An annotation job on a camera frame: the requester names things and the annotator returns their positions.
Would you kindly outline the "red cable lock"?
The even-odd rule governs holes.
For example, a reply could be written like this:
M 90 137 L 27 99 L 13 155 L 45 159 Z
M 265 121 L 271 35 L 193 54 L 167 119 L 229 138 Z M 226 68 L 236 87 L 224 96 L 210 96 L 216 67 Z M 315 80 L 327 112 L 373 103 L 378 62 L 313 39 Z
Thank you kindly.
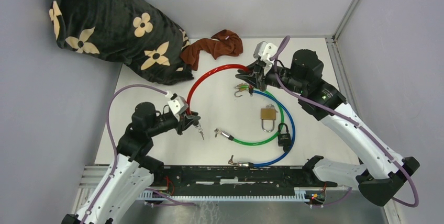
M 224 70 L 229 70 L 229 69 L 236 69 L 238 70 L 239 68 L 244 67 L 244 65 L 242 64 L 225 64 L 225 65 L 221 65 L 218 66 L 216 68 L 213 68 L 211 70 L 209 70 L 208 72 L 206 72 L 205 74 L 203 74 L 200 78 L 197 79 L 197 81 L 191 86 L 190 91 L 188 92 L 187 98 L 186 98 L 186 102 L 188 103 L 188 109 L 186 112 L 190 112 L 191 111 L 191 100 L 192 100 L 192 96 L 194 94 L 194 92 L 196 91 L 196 89 L 198 88 L 198 86 L 205 81 L 207 78 L 209 78 L 210 76 L 224 71 Z

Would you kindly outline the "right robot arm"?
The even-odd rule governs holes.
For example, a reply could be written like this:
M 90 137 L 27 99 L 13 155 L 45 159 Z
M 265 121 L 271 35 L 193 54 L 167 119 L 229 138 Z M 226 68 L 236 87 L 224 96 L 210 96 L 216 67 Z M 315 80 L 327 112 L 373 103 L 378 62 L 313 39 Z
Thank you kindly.
M 236 77 L 262 91 L 272 86 L 295 96 L 305 112 L 336 133 L 361 161 L 353 165 L 315 156 L 304 165 L 302 178 L 306 185 L 333 182 L 357 189 L 374 205 L 385 206 L 405 183 L 412 183 L 420 164 L 412 156 L 401 156 L 377 137 L 339 90 L 323 80 L 323 68 L 316 52 L 302 49 L 293 54 L 289 68 L 269 67 L 255 60 Z

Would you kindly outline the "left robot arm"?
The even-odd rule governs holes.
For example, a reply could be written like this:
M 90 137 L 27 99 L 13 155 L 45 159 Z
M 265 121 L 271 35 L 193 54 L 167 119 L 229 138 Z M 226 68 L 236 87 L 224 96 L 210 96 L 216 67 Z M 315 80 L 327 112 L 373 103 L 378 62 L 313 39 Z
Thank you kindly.
M 163 162 L 148 156 L 153 137 L 170 130 L 178 135 L 190 126 L 198 126 L 197 112 L 187 113 L 187 104 L 172 100 L 168 111 L 143 102 L 135 107 L 131 123 L 120 138 L 113 163 L 86 203 L 62 223 L 119 223 L 139 195 L 150 185 L 160 185 L 165 178 Z

